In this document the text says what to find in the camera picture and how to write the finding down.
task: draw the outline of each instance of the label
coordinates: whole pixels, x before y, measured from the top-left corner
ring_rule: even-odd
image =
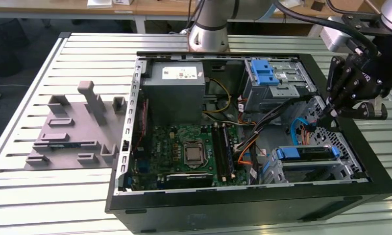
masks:
[[[197,67],[165,67],[163,79],[198,79]]]
[[[255,169],[251,168],[250,170],[250,174],[253,175],[253,177],[257,179],[258,178],[258,172],[255,171]]]
[[[278,78],[287,78],[287,74],[286,73],[277,73],[275,76]]]
[[[243,113],[245,112],[245,104],[238,104],[238,110]]]
[[[133,14],[133,11],[115,11],[115,13],[126,13],[126,14]]]
[[[64,148],[66,146],[63,144],[51,144],[48,145],[50,148]]]

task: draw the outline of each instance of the yellow cable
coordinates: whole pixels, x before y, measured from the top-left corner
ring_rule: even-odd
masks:
[[[227,95],[229,95],[229,102],[227,102],[227,106],[225,107],[225,108],[222,108],[222,109],[219,109],[219,110],[213,110],[213,111],[209,111],[209,110],[206,110],[206,111],[203,111],[205,113],[219,113],[219,112],[222,112],[223,110],[226,110],[229,107],[230,107],[230,105],[231,105],[231,95],[230,95],[230,92],[229,92],[229,90],[227,90],[227,88],[223,86],[223,84],[217,80],[217,79],[214,79],[214,78],[211,78],[211,80],[214,80],[217,83],[218,83],[218,85],[221,85],[221,87],[225,89],[225,91],[227,92]]]

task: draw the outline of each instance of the blue plastic bracket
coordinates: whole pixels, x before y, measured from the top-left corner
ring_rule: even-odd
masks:
[[[253,60],[251,69],[261,86],[278,86],[281,84],[281,81],[275,77],[274,67],[267,60]]]

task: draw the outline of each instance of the gray power supply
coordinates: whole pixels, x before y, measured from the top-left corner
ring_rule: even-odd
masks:
[[[143,90],[157,125],[201,124],[205,87],[202,62],[154,64]]]

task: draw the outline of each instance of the metal table slat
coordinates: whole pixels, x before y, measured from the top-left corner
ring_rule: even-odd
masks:
[[[50,63],[28,91],[28,98],[0,139],[0,235],[2,234],[131,234],[113,215],[105,213],[111,169],[24,171],[26,157],[50,112],[52,94],[85,101],[77,90],[82,80],[94,80],[103,100],[129,97],[138,51],[187,51],[186,37],[151,34],[73,33],[59,40]],[[325,74],[335,53],[319,38],[230,36],[233,52],[310,53]],[[357,121],[392,177],[392,96],[385,101],[387,121]],[[213,229],[193,234],[339,234],[378,231],[392,234],[392,197],[362,205],[329,221]]]

